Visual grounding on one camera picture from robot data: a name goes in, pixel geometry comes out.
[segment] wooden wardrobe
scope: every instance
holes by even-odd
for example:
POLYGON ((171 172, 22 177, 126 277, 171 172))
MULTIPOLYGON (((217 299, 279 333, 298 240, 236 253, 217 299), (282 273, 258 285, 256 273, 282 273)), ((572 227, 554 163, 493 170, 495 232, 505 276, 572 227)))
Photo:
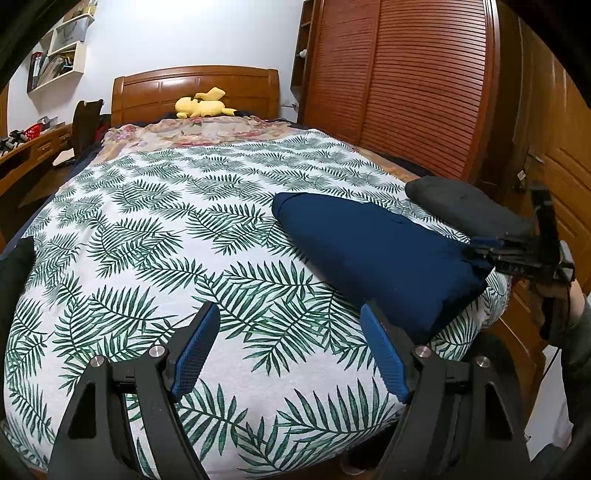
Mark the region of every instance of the wooden wardrobe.
MULTIPOLYGON (((486 184, 480 172, 491 155, 501 76, 496 1, 312 1, 319 5, 298 120, 438 175, 486 184)), ((514 73, 510 88, 518 92, 521 72, 514 73)), ((513 126, 518 102, 517 94, 505 105, 513 126)), ((492 177, 503 169, 494 160, 492 177)))

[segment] white bedsheet with green leaves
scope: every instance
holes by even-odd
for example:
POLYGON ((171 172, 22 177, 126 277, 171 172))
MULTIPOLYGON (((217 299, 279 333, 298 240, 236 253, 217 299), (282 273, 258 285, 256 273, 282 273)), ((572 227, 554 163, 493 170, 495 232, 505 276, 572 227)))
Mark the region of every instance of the white bedsheet with green leaves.
MULTIPOLYGON (((88 168, 26 234, 37 261, 4 372, 5 430, 25 458, 47 467, 91 357, 134 358, 207 300, 221 309, 222 331, 178 413, 212 478, 319 462, 396 418, 402 405, 375 368, 358 312, 309 269, 271 215, 284 191, 375 202, 466 239, 413 205, 402 182, 314 130, 88 168)), ((486 292, 433 340, 435 350, 461 358, 501 315, 508 288, 493 272, 486 292)), ((157 476, 134 398, 128 407, 142 468, 157 476)))

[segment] blue gripper pad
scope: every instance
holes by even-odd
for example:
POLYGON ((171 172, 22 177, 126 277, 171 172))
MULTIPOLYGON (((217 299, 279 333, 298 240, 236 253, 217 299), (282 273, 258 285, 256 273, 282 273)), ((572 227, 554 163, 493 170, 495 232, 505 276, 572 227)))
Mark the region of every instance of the blue gripper pad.
POLYGON ((191 393, 199 378, 205 360, 216 340, 220 329, 220 310, 214 303, 209 304, 199 327, 190 338, 183 353, 176 362, 174 382, 170 393, 179 401, 184 395, 191 393))
POLYGON ((396 395, 400 402, 407 403, 410 392, 405 383, 404 364, 369 305, 361 307, 359 322, 386 389, 396 395))

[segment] yellow plush toy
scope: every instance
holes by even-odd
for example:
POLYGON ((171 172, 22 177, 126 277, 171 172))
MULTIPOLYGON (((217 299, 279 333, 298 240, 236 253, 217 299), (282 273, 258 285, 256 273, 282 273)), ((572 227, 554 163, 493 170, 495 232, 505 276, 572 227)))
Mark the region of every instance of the yellow plush toy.
POLYGON ((195 118, 197 116, 217 116, 220 113, 234 116, 236 110, 226 108, 220 99, 226 95, 222 89, 212 88, 207 93, 198 93, 195 98, 183 97, 174 106, 178 118, 195 118))

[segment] wooden headboard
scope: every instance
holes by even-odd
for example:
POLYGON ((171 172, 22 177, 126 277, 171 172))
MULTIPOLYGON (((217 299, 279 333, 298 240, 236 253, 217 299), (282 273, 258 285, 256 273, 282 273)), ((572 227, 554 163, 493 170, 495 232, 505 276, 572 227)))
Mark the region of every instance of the wooden headboard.
POLYGON ((174 112, 179 98, 193 97, 212 87, 226 92, 222 101, 228 108, 267 119, 279 116, 277 70, 208 65, 153 70, 116 78, 111 125, 153 122, 165 113, 174 112))

